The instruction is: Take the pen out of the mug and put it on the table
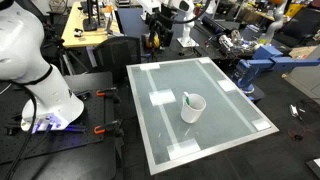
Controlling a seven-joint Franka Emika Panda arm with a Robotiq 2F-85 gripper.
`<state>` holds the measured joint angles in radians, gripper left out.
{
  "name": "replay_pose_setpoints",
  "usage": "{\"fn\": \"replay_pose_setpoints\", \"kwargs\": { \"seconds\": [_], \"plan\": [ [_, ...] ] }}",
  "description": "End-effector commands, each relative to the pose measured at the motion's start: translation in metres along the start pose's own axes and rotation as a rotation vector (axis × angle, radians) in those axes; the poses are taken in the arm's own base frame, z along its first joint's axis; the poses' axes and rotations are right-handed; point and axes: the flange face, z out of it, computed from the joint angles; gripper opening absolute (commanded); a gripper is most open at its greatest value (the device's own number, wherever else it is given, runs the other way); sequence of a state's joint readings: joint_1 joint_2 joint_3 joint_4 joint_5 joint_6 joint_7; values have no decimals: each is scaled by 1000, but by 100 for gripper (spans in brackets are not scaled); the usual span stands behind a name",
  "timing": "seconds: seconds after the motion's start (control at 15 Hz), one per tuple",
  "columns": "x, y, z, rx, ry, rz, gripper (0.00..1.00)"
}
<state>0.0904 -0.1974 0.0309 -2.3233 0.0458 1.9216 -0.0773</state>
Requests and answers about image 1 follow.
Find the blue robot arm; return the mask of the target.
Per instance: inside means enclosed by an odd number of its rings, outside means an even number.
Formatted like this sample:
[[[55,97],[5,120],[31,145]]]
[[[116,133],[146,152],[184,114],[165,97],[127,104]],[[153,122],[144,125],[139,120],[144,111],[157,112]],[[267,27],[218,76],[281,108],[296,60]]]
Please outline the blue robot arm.
[[[238,61],[231,79],[251,101],[259,101],[261,97],[254,96],[255,87],[253,81],[261,72],[318,66],[319,64],[320,59],[293,59],[284,56],[282,52],[273,46],[260,46],[251,60],[241,59]]]

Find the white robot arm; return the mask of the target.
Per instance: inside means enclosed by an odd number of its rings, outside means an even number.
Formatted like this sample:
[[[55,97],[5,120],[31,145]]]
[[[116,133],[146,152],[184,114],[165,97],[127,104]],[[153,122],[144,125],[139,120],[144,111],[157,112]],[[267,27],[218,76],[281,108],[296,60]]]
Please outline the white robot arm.
[[[46,62],[40,48],[44,40],[41,21],[14,0],[0,4],[0,79],[27,88],[33,97],[22,110],[21,129],[49,124],[63,130],[84,111],[59,69]]]

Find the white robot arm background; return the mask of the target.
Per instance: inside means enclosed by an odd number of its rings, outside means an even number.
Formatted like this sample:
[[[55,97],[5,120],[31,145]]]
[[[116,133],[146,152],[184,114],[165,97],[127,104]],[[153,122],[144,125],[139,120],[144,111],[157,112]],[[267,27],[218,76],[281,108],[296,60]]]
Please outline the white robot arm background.
[[[195,17],[193,13],[193,0],[181,0],[178,3],[178,7],[181,11],[184,12],[185,16],[183,19],[184,24],[182,36],[178,38],[177,41],[181,44],[182,47],[195,47],[197,46],[197,42],[190,37],[191,29],[195,25],[193,20],[193,18]]]

